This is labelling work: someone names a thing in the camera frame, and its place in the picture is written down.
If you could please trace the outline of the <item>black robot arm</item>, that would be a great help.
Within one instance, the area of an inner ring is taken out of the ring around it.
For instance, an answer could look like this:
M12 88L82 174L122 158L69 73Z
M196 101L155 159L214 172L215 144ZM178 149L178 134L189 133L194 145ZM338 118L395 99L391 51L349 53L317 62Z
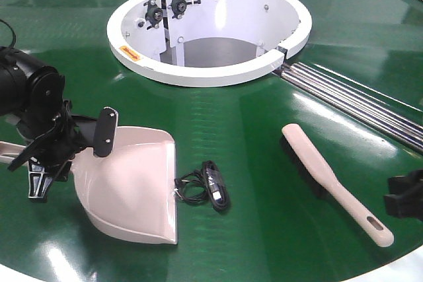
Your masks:
M54 182L65 182L76 154L87 148L97 157L113 150L118 112L105 107L97 118L73 114L63 98L65 77L56 68L15 48L1 47L1 115L24 139L24 147L1 144L1 160L13 172L26 165L28 198L45 203Z

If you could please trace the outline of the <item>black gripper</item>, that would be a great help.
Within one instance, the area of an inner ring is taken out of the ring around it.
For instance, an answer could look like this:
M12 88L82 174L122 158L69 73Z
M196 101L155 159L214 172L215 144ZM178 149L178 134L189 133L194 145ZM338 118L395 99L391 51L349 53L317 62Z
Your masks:
M17 130L27 146L11 161L13 172L28 163L28 199L46 203L54 180L64 182L70 170L69 161L90 147L96 157L107 157L113 150L118 112L104 107L98 118L71 113L72 103L64 100L53 114L43 104L35 110L21 98L7 100L7 114L18 118Z

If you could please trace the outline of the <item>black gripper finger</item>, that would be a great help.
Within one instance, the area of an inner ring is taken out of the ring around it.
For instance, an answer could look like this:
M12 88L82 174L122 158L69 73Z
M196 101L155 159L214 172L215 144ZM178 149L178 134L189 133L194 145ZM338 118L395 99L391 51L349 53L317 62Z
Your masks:
M389 193L383 196L386 213L422 221L422 169L387 179Z

